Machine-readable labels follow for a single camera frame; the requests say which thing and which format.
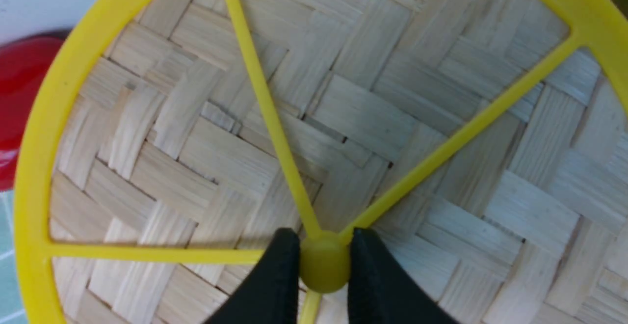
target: red object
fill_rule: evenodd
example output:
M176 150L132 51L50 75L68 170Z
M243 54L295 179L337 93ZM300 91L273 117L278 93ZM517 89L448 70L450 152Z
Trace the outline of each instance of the red object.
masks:
M28 114L61 44L40 37L0 48L0 191L13 188Z

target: white grout line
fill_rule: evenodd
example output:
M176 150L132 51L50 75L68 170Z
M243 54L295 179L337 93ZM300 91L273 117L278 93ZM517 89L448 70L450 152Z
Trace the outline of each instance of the white grout line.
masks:
M15 313L13 313L13 314L9 314L9 315L7 315L7 316L6 316L6 317L4 317L4 318L0 318L0 324L2 324L2 323L6 323L6 322L8 322L9 320L11 320L11 319L15 319L15 318L20 317L20 316L22 316L22 315L24 315L24 314L25 314L24 310L16 311Z
M9 250L9 251L8 251L8 252L6 252L6 253L0 254L0 261L2 261L2 260L4 260L4 259L6 259L6 258L8 258L8 257L10 257L10 256L11 256L11 255L13 255L13 254L15 254L15 250L13 250L13 249L12 249L12 250Z
M9 211L9 203L11 197L9 197L9 193L12 191L0 192L0 204L2 204L2 208L4 208L4 214L6 215L6 221L9 223L9 230L11 230L11 235L13 235L13 217L11 212Z

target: yellow spoke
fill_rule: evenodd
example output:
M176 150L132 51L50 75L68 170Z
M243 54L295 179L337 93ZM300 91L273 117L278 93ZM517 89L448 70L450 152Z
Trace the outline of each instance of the yellow spoke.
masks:
M242 56L244 57L244 64L249 72L249 78L251 78L253 91L255 91L255 95L260 103L260 111L273 142L277 159L292 193L292 198L294 198L301 221L303 221L303 227L309 237L316 238L320 234L321 229L318 225L318 220L316 220L308 194L305 191L305 186L303 186L303 181L301 181L299 170L296 168L296 163L294 163L288 140L281 127L281 121L273 103L273 97L268 89L264 72L260 65L260 58L258 58L258 54L255 51L253 39L244 17L242 4L240 4L240 0L225 0L225 2L227 9L229 9L229 15L231 15L231 22L234 25Z
M299 324L314 324L316 323L316 317L318 316L318 307L320 306L320 300L322 295L318 292L308 290L308 294L305 295L305 302L303 304L303 311L301 311L301 319Z
M248 265L257 264L264 251L53 243L47 247L47 253L50 257Z
M529 73L520 78L514 85L509 87L491 105L481 111L464 127L458 130L449 140L438 147L431 155L424 159L415 169L411 170L407 176L403 177L399 183L390 188L378 200L370 205L360 216L350 223L340 233L340 239L345 244L351 242L353 229L356 227L366 228L372 225L380 216L388 211L397 201L414 189L421 181L447 161L453 154L462 149L471 139L476 137L482 130L486 129L495 119L507 111L520 98L525 96L540 80L550 74L561 62L565 61L578 47L581 40L577 33L572 35L560 44L552 53L541 60Z

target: yellow plastic frame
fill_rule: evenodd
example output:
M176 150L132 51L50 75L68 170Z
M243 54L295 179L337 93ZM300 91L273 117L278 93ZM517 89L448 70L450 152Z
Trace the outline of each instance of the yellow plastic frame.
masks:
M407 192L490 125L569 57L590 49L628 111L628 22L610 0L542 0L572 32L546 58L507 89L489 107L422 161L340 233L349 243L354 227L368 227ZM22 142L15 184L14 224L18 280L27 317L32 323L62 323L52 257L90 257L125 261L254 264L261 250L161 249L56 243L49 236L50 180L56 148L74 99L107 45L150 0L98 0L72 31L45 78ZM239 0L226 0L249 76L268 126L280 165L309 237L320 226L292 160L268 91ZM308 291L301 322L314 323L321 295Z

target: herringbone weave pattern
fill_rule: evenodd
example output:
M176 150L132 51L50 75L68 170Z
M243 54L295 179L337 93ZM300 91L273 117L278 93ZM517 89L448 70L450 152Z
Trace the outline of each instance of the herringbone weave pattern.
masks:
M242 0L321 226L338 231L569 34L538 0ZM581 49L380 219L463 324L628 322L628 134ZM77 98L51 230L264 248L300 229L224 0L154 0ZM55 259L69 322L195 324L249 268ZM319 323L343 323L346 290Z

